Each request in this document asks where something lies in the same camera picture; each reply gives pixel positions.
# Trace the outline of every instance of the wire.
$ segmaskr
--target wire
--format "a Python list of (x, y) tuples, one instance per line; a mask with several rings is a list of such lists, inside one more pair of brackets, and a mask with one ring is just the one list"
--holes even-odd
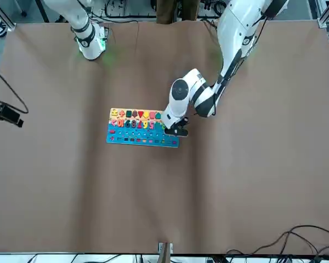
[(84, 262), (84, 263), (107, 263), (107, 262), (110, 262), (111, 260), (113, 260), (113, 259), (115, 259), (115, 258), (117, 258), (117, 257), (119, 257), (119, 256), (121, 256), (121, 254), (120, 254), (120, 255), (115, 255), (114, 257), (112, 257), (112, 258), (110, 258), (110, 259), (107, 259), (106, 261), (102, 261), (102, 262), (88, 261), (88, 262)]
[[(248, 52), (246, 53), (246, 55), (248, 55), (248, 54), (251, 52), (251, 50), (254, 49), (254, 47), (257, 45), (257, 42), (259, 41), (259, 38), (260, 38), (260, 36), (261, 36), (261, 34), (262, 34), (262, 32), (263, 32), (263, 29), (264, 29), (264, 26), (265, 26), (267, 20), (268, 20), (268, 18), (266, 17), (266, 18), (264, 19), (264, 22), (263, 22), (263, 25), (262, 25), (261, 31), (259, 32), (259, 35), (258, 35), (258, 37), (257, 37), (256, 42), (253, 43), (252, 47), (250, 47), (250, 49), (248, 50)], [(228, 80), (230, 80), (233, 76), (236, 75), (236, 73), (238, 72), (238, 70), (239, 70), (239, 68), (241, 67), (241, 65), (245, 62), (245, 60), (246, 60), (246, 57), (240, 62), (240, 64), (239, 64), (238, 67), (235, 69), (234, 73), (228, 78)]]
[(221, 16), (222, 12), (218, 11), (218, 5), (219, 4), (221, 4), (224, 7), (224, 9), (226, 9), (226, 3), (224, 3), (223, 1), (216, 1), (213, 5), (213, 11), (215, 12), (215, 14), (218, 15), (218, 16)]
[(20, 110), (19, 108), (16, 108), (15, 106), (12, 106), (11, 104), (8, 104), (6, 102), (3, 102), (0, 100), (0, 104), (3, 104), (7, 107), (10, 107), (20, 113), (23, 113), (23, 114), (28, 114), (29, 113), (29, 110), (28, 110), (28, 107), (27, 105), (24, 103), (24, 101), (21, 99), (20, 96), (18, 96), (17, 92), (11, 87), (11, 85), (6, 81), (6, 79), (0, 74), (0, 79), (6, 84), (6, 86), (12, 91), (12, 93), (17, 97), (17, 99), (23, 104), (24, 108), (26, 111), (23, 111), (23, 110)]
[(327, 246), (321, 248), (321, 249), (318, 251), (318, 253), (316, 254), (315, 258), (318, 257), (318, 256), (320, 255), (320, 253), (322, 253), (322, 252), (323, 252), (324, 250), (326, 250), (326, 249), (329, 249), (329, 245), (327, 245)]
[(211, 22), (207, 18), (203, 18), (203, 19), (201, 19), (201, 21), (205, 21), (205, 22), (209, 23), (209, 25), (214, 27), (214, 29), (217, 31), (217, 26), (213, 23), (213, 21)]
[[(86, 6), (84, 4), (81, 3), (80, 0), (77, 0), (78, 3), (82, 6), (82, 8), (85, 10), (86, 9)], [(125, 23), (130, 23), (130, 22), (137, 22), (136, 20), (129, 20), (129, 21), (112, 21), (112, 20), (109, 20), (109, 19), (106, 19), (106, 18), (103, 18), (102, 16), (99, 16), (99, 15), (96, 15), (96, 13), (94, 13), (93, 11), (91, 11), (91, 14), (96, 16), (97, 18), (101, 19), (102, 21), (106, 21), (106, 22), (113, 22), (113, 23), (118, 23), (118, 24), (125, 24)]]
[(72, 259), (71, 263), (74, 262), (74, 260), (76, 259), (76, 257), (78, 256), (79, 254), (76, 254), (75, 257)]
[(287, 239), (288, 239), (290, 233), (291, 233), (293, 230), (295, 230), (295, 229), (298, 229), (298, 228), (304, 228), (304, 227), (316, 228), (316, 229), (323, 230), (323, 231), (329, 233), (329, 230), (328, 230), (328, 229), (325, 229), (325, 228), (320, 227), (320, 226), (315, 226), (315, 225), (299, 225), (299, 226), (294, 226), (293, 228), (291, 228), (291, 229), (288, 231), (288, 234), (287, 234), (287, 236), (286, 236), (286, 239), (285, 239), (285, 241), (284, 241), (284, 244), (283, 244), (283, 247), (282, 247), (282, 249), (281, 249), (281, 251), (280, 251), (280, 254), (282, 254), (282, 253), (284, 252), (284, 250), (285, 250), (286, 243), (287, 243)]
[(33, 257), (30, 258), (30, 260), (28, 260), (27, 263), (31, 263), (33, 261), (34, 258), (36, 258), (38, 256), (38, 254), (35, 254)]

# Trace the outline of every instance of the number puzzle piece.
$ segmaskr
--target number puzzle piece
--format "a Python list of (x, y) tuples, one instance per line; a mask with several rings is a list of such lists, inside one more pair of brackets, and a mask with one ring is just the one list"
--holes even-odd
[(118, 127), (124, 127), (124, 119), (118, 119), (117, 126)]
[(118, 115), (117, 109), (113, 108), (112, 111), (111, 111), (111, 115), (112, 116), (117, 116)]

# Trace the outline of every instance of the metal frame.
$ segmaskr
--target metal frame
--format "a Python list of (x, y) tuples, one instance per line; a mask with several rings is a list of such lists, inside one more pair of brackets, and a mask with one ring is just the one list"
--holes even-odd
[(318, 18), (318, 24), (320, 28), (326, 28), (327, 22), (329, 21), (329, 5), (324, 10), (324, 12), (321, 14), (321, 16)]
[(11, 19), (5, 14), (5, 12), (0, 7), (0, 18), (8, 26), (10, 30), (16, 27), (16, 23), (13, 23)]
[(45, 9), (44, 9), (44, 6), (43, 6), (43, 3), (41, 0), (35, 0), (37, 6), (38, 6), (38, 9), (39, 9), (39, 12), (40, 14), (42, 15), (43, 17), (43, 20), (45, 23), (49, 23), (49, 18), (48, 18), (48, 15), (46, 14), (45, 12)]

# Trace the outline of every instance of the shape puzzle piece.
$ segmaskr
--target shape puzzle piece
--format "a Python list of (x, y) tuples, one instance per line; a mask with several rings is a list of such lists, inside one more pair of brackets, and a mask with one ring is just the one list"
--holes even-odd
[(112, 111), (111, 111), (111, 115), (112, 116), (117, 116), (118, 115), (117, 109), (113, 108)]
[(121, 110), (121, 111), (119, 112), (119, 115), (120, 115), (121, 117), (123, 117), (123, 116), (126, 115), (126, 114), (125, 114), (125, 112), (124, 112), (123, 110)]
[(160, 122), (156, 122), (155, 129), (156, 130), (162, 130), (162, 126), (161, 126), (161, 123)]

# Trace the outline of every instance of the floor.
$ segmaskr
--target floor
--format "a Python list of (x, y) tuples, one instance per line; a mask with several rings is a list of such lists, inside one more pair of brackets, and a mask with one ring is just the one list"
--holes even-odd
[[(104, 2), (103, 0), (98, 3), (98, 7), (103, 8)], [(20, 15), (17, 7), (13, 4), (13, 1), (5, 1), (1, 0), (1, 5), (4, 11), (15, 21), (15, 22), (23, 22), (23, 23), (37, 23), (43, 22), (43, 19), (39, 13), (39, 10), (33, 0), (18, 0), (20, 6), (27, 11), (27, 17), (23, 18)], [(123, 9), (119, 7), (117, 3), (114, 6), (109, 6), (109, 13), (112, 15), (123, 15)], [(50, 21), (55, 21), (59, 15), (54, 11), (46, 8), (46, 12)], [(141, 15), (154, 15), (154, 11), (151, 9), (149, 5), (149, 0), (128, 0), (126, 14), (141, 14)], [(211, 15), (212, 11), (207, 11), (203, 9), (203, 6), (200, 9), (199, 15)], [(288, 9), (285, 10), (282, 14), (277, 17), (278, 20), (309, 20), (311, 19), (311, 10), (308, 4), (308, 0), (290, 0)], [(4, 48), (4, 39), (0, 39), (0, 60), (1, 55), (3, 53)], [(0, 263), (26, 263), (32, 258), (33, 255), (29, 254), (15, 254), (15, 255), (0, 255)], [(114, 255), (79, 255), (74, 259), (74, 254), (54, 254), (54, 255), (38, 255), (34, 258), (32, 263), (70, 263), (74, 259), (73, 263), (82, 263), (86, 261), (106, 261), (112, 258)], [(172, 258), (173, 262), (197, 262), (197, 263), (205, 263), (207, 262), (207, 258), (183, 258), (176, 257)], [(294, 260), (297, 263), (308, 263), (309, 260)], [(134, 255), (122, 255), (112, 260), (112, 263), (120, 263), (120, 262), (140, 262), (139, 256), (137, 260)], [(152, 263), (157, 262), (156, 255), (144, 255), (144, 262)], [(274, 263), (275, 260), (269, 259), (234, 259), (233, 263)]]

